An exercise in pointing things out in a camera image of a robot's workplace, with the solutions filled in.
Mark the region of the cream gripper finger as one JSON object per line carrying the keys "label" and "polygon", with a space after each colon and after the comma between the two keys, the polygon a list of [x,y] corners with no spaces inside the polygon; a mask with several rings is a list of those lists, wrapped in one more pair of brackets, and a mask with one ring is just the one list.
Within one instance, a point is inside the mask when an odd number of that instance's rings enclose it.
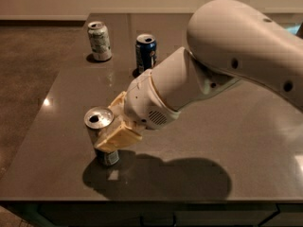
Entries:
{"label": "cream gripper finger", "polygon": [[108,127],[100,131],[94,147],[97,150],[111,153],[141,140],[142,135],[132,127],[129,127],[127,122],[119,116]]}
{"label": "cream gripper finger", "polygon": [[108,106],[108,108],[114,113],[114,115],[124,114],[124,99],[126,92],[122,91]]}

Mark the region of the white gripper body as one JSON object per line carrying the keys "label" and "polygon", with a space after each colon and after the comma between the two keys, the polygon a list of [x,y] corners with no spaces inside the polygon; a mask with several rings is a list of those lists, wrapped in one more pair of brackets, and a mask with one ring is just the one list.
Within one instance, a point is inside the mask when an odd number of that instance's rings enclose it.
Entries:
{"label": "white gripper body", "polygon": [[129,85],[124,98],[124,113],[133,122],[149,130],[160,130],[180,115],[178,111],[167,106],[158,94],[151,69]]}

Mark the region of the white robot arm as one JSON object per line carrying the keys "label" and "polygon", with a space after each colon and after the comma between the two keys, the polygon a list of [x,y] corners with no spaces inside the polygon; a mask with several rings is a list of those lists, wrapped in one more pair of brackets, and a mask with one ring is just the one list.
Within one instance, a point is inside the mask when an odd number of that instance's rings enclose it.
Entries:
{"label": "white robot arm", "polygon": [[187,26],[187,46],[134,79],[110,104],[114,121],[95,143],[113,152],[159,130],[194,101],[249,80],[303,110],[303,40],[235,0],[201,6]]}

